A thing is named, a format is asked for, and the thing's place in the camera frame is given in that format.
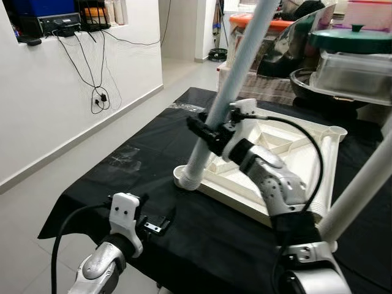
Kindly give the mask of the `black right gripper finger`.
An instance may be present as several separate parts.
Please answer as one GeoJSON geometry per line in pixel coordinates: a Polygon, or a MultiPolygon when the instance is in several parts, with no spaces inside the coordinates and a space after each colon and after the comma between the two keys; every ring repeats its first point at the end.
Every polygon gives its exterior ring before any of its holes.
{"type": "Polygon", "coordinates": [[[207,143],[209,148],[221,147],[221,132],[206,123],[207,114],[196,114],[187,118],[187,128],[207,143]]]}

